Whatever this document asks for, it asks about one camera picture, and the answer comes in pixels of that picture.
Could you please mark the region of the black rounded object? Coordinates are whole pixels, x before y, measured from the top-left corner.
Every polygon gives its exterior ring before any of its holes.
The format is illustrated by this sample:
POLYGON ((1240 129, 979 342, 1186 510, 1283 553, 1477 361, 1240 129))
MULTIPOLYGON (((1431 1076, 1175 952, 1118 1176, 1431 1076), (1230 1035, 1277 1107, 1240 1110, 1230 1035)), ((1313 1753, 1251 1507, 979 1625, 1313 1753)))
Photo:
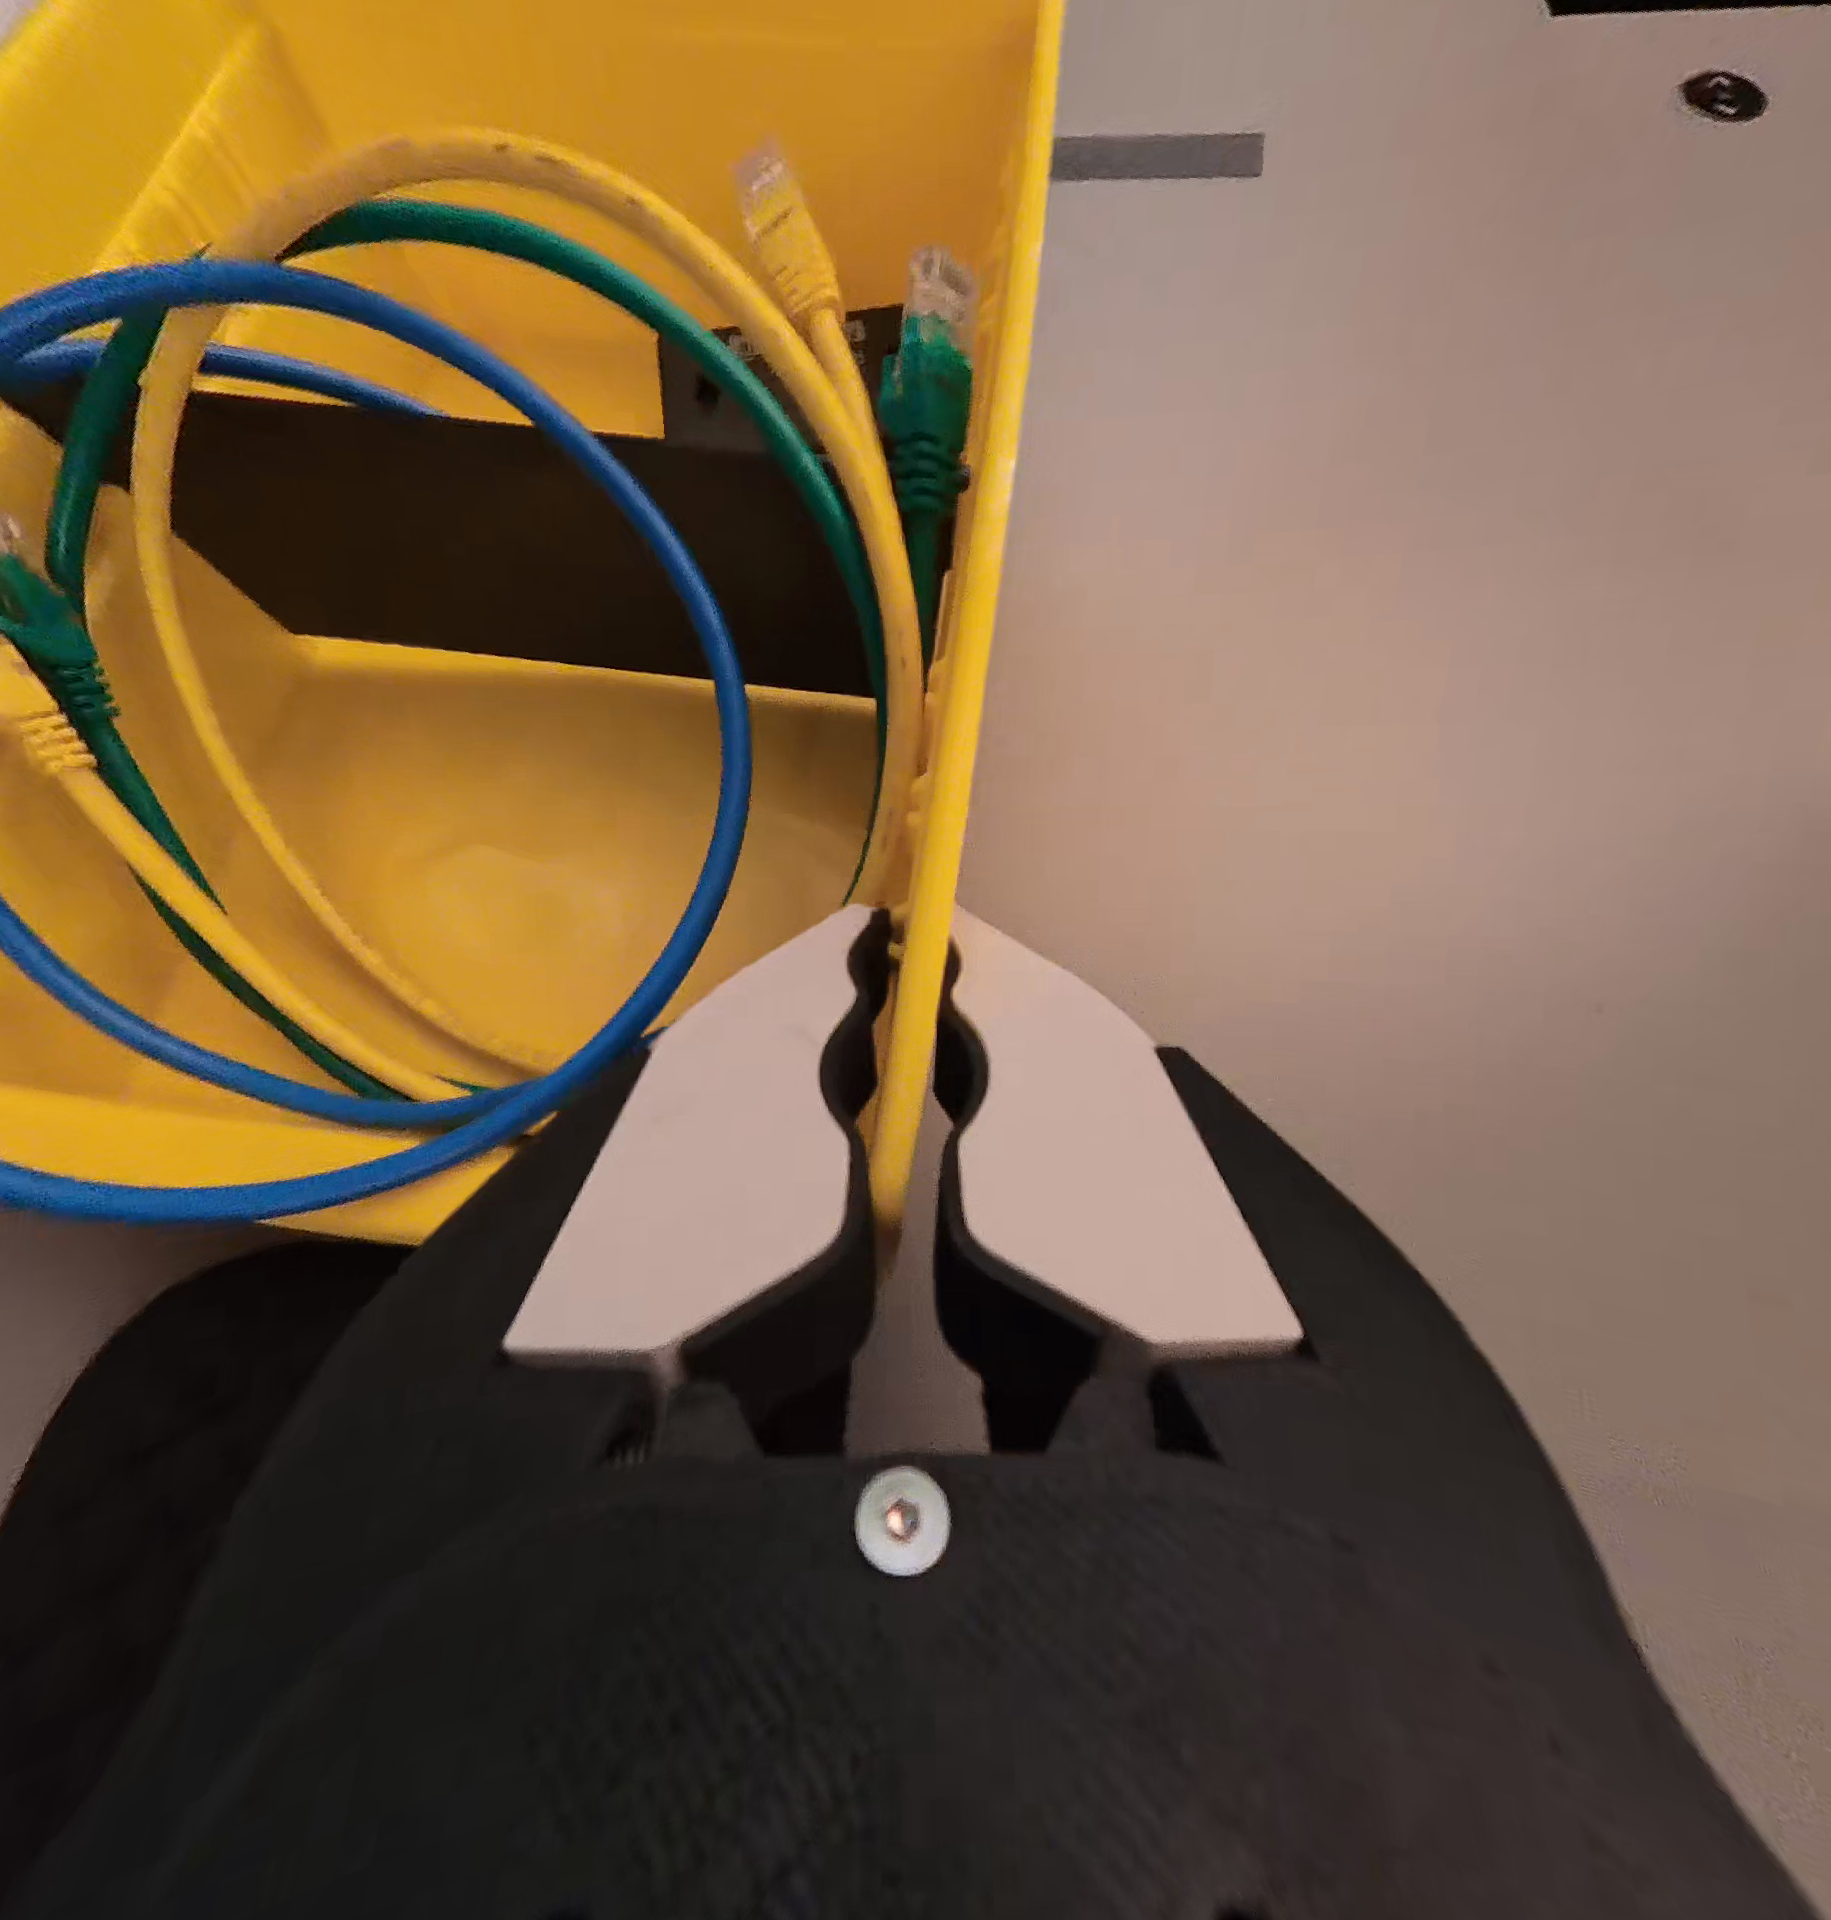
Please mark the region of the black rounded object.
POLYGON ((298 1238, 170 1285, 89 1362, 0 1518, 0 1913, 146 1701, 230 1518, 399 1244, 298 1238))

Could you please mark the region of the black ethernet switch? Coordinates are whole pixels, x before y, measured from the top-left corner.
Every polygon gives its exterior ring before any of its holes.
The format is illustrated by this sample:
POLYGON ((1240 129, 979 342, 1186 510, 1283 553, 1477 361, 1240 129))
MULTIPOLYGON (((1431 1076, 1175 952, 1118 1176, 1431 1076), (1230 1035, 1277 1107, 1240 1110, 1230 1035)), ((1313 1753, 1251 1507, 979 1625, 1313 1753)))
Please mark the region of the black ethernet switch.
MULTIPOLYGON (((880 372, 887 355, 897 350, 902 333, 902 306, 872 305, 853 309, 845 319, 845 339, 855 359, 864 386, 872 391, 880 387, 880 372)), ((722 350, 746 366, 751 376, 771 395, 787 420, 819 450, 819 441, 807 424, 807 415, 798 406, 792 389, 781 375, 768 366, 759 350, 749 340, 742 327, 720 326, 714 330, 722 350)), ((746 406, 730 396, 716 375, 696 359, 689 350, 658 336, 658 383, 663 405, 663 439, 676 448, 719 450, 759 455, 768 450, 768 441, 759 431, 759 423, 746 406)))

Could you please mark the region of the black bin divider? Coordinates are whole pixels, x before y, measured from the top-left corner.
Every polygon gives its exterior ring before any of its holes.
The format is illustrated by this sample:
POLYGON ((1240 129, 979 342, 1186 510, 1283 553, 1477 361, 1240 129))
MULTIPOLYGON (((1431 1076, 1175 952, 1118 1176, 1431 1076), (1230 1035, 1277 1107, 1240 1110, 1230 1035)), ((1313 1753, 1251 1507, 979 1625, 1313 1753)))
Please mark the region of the black bin divider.
MULTIPOLYGON (((608 444, 707 579, 749 683, 868 694, 849 591, 768 453, 608 444)), ((525 424, 198 395, 175 530, 302 637, 707 674, 663 566, 525 424)))

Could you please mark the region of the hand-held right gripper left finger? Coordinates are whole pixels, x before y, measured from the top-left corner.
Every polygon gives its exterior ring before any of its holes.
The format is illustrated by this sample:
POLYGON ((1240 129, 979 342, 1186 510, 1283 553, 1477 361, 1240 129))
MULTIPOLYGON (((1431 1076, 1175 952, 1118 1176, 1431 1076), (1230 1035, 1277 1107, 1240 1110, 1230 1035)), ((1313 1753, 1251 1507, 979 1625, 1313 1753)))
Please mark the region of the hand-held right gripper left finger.
POLYGON ((871 922, 839 908, 663 1027, 503 1339, 509 1358, 673 1374, 696 1334, 832 1244, 851 1156, 822 1063, 871 922))

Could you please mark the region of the yellow plastic bin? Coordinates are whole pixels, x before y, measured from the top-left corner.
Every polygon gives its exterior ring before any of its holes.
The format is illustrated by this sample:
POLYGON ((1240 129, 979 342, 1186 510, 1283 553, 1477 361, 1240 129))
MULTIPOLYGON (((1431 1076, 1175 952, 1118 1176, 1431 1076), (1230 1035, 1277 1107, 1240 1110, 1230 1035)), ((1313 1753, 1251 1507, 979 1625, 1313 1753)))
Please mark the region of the yellow plastic bin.
MULTIPOLYGON (((979 281, 974 484, 953 537, 986 664, 1047 228, 1065 4, 37 4, 0 52, 0 306, 238 237, 378 141, 488 130, 608 163, 759 291, 735 163, 807 188, 848 309, 901 305, 923 246, 979 281)), ((481 342, 596 434, 663 441, 646 324, 520 261, 386 243, 317 269, 481 342)), ((337 319, 245 306, 222 345, 520 424, 468 375, 337 319)), ((158 505, 156 488, 146 505, 158 505)), ((719 779, 707 676, 302 637, 175 530, 167 653, 126 488, 105 491, 91 633, 140 762, 225 905, 402 1064, 503 1084, 566 1063, 689 899, 719 779)), ((868 697, 753 686, 756 795, 728 905, 671 1003, 837 911, 864 855, 868 697)), ((175 940, 109 845, 0 742, 0 891, 175 1038, 320 1076, 175 940)), ((0 1160, 206 1188, 408 1147, 208 1089, 95 1033, 0 956, 0 1160)))

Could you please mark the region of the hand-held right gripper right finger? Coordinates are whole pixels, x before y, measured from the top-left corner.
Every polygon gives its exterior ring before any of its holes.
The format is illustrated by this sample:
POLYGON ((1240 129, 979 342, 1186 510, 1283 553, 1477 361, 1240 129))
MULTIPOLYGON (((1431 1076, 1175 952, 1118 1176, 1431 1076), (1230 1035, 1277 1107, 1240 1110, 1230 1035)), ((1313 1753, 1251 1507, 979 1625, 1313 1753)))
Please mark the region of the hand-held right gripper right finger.
POLYGON ((964 908, 936 1098, 966 1249, 1001 1281, 1155 1361, 1302 1344, 1158 1044, 1077 972, 964 908))

